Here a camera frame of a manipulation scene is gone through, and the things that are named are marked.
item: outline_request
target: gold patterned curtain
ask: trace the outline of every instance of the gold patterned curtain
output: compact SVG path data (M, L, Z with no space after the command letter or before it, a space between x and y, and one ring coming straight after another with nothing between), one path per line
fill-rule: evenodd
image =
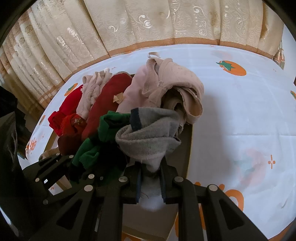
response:
M27 110L46 108L71 75L111 56L191 43L272 58L283 27L261 0L37 0L3 43L1 75L30 93Z

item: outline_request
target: curtain floral pattern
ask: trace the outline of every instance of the curtain floral pattern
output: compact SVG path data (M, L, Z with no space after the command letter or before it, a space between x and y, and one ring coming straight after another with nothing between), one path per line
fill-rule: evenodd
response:
M283 22L261 0L37 0L0 49L0 73L39 116L76 72L143 47L223 45L272 58Z

